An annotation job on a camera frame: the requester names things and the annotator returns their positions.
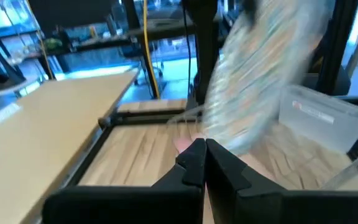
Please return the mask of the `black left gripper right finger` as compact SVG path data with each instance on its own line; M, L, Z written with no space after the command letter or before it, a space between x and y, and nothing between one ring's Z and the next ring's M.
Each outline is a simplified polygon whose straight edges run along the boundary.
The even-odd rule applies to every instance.
M358 191L287 190L213 139L206 185L218 224L358 224Z

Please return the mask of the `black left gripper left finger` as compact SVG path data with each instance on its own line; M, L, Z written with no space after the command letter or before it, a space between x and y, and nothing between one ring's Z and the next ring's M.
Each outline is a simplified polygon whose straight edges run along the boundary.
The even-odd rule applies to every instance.
M196 139L148 187L75 186L50 195L44 224L202 224L207 145Z

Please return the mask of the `blue patterned plate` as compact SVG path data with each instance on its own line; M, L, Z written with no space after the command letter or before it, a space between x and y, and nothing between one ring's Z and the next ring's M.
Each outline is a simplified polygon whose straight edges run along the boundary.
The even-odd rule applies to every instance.
M327 24L326 0L242 0L203 106L203 131L245 154L277 114L280 95L301 82Z

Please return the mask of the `translucent plastic cutlery holder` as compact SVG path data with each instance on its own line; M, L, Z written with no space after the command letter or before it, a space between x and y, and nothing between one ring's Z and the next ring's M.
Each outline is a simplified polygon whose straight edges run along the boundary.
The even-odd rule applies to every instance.
M279 122L344 154L358 140L358 106L299 85L282 91Z

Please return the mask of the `beige wooden desk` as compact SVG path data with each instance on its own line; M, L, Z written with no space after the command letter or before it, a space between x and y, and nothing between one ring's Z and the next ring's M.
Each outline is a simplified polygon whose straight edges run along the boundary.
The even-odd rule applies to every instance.
M135 72L50 81L0 123L0 224L30 223L119 102Z

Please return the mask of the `white power strip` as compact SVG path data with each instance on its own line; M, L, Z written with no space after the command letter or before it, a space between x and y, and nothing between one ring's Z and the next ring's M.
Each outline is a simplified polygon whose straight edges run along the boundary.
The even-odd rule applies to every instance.
M11 103L7 105L5 108L0 110L0 123L10 118L12 115L16 114L21 109L22 107L17 105L16 103Z

